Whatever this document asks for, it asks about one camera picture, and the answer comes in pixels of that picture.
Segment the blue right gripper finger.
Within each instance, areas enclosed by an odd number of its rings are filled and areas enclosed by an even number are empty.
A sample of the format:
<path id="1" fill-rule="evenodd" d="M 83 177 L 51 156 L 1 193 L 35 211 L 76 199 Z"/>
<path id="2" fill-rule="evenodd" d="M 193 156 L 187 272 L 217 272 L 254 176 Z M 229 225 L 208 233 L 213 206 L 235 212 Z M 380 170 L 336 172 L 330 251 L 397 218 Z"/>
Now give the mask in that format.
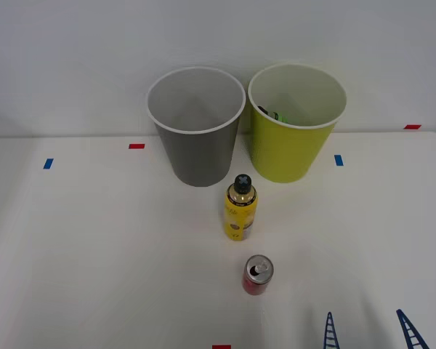
<path id="1" fill-rule="evenodd" d="M 340 349 L 331 312 L 328 312 L 324 330 L 323 349 Z"/>
<path id="2" fill-rule="evenodd" d="M 401 309 L 396 310 L 398 320 L 403 330 L 407 349 L 429 349 L 424 338 Z"/>

